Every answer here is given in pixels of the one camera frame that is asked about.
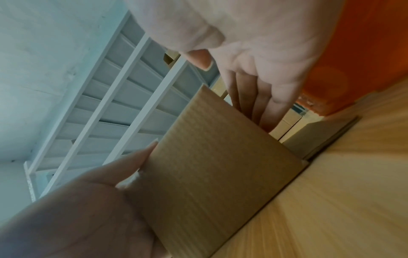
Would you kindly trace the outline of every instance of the orange plastic container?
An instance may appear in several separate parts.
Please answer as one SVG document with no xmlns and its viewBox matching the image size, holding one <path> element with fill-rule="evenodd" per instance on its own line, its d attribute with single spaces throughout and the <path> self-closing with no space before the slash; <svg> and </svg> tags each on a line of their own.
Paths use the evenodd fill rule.
<svg viewBox="0 0 408 258">
<path fill-rule="evenodd" d="M 350 0 L 298 103 L 319 115 L 408 75 L 408 1 Z"/>
</svg>

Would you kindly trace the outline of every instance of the finger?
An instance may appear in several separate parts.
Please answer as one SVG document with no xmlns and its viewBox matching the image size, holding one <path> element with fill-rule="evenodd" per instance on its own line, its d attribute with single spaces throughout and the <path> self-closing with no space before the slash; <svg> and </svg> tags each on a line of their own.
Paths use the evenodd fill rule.
<svg viewBox="0 0 408 258">
<path fill-rule="evenodd" d="M 182 53 L 182 55 L 193 65 L 200 68 L 201 70 L 208 71 L 213 65 L 213 58 L 211 54 L 206 49 L 193 50 L 187 53 Z"/>
<path fill-rule="evenodd" d="M 262 114 L 265 112 L 266 106 L 272 97 L 272 89 L 269 83 L 264 82 L 258 77 L 258 95 L 254 103 L 254 109 L 252 110 L 252 121 L 255 124 L 259 124 Z"/>
<path fill-rule="evenodd" d="M 241 106 L 239 105 L 239 96 L 235 72 L 222 68 L 219 68 L 219 70 L 220 75 L 224 80 L 225 87 L 227 88 L 227 92 L 231 97 L 232 106 L 235 107 L 235 109 L 237 109 L 238 111 L 241 111 Z"/>
<path fill-rule="evenodd" d="M 157 144 L 158 142 L 154 141 L 146 149 L 136 151 L 122 159 L 91 170 L 77 180 L 116 186 L 119 182 L 133 175 L 143 165 Z"/>
<path fill-rule="evenodd" d="M 171 255 L 157 237 L 154 238 L 151 258 L 171 258 Z"/>
<path fill-rule="evenodd" d="M 249 74 L 236 74 L 236 81 L 241 112 L 251 119 L 258 94 L 257 77 Z"/>
<path fill-rule="evenodd" d="M 267 132 L 272 131 L 293 106 L 301 91 L 301 82 L 272 85 L 272 98 L 262 114 L 259 126 Z"/>
</svg>

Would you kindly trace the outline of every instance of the wall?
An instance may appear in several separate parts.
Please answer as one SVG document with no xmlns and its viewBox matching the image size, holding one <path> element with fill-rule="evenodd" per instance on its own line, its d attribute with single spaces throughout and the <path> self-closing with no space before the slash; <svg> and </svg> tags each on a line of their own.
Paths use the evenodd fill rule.
<svg viewBox="0 0 408 258">
<path fill-rule="evenodd" d="M 31 203 L 23 162 L 0 163 L 0 225 Z"/>
<path fill-rule="evenodd" d="M 0 162 L 29 156 L 115 4 L 0 1 Z"/>
</svg>

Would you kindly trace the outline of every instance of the cardboard box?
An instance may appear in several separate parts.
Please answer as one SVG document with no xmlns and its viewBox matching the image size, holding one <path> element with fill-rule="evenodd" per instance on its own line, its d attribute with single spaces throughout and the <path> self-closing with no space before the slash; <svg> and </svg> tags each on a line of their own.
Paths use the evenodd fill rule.
<svg viewBox="0 0 408 258">
<path fill-rule="evenodd" d="M 129 197 L 173 258 L 209 258 L 305 165 L 202 87 Z"/>
</svg>

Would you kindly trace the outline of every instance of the human hand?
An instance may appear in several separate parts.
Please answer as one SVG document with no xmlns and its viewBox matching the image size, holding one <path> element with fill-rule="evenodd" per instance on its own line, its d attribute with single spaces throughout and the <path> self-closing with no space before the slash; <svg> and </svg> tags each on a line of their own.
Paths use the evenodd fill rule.
<svg viewBox="0 0 408 258">
<path fill-rule="evenodd" d="M 89 171 L 20 212 L 0 229 L 0 257 L 170 257 L 115 188 L 156 145 Z"/>
<path fill-rule="evenodd" d="M 344 0 L 127 2 L 158 43 L 202 69 L 212 55 L 233 106 L 269 132 L 298 98 Z"/>
</svg>

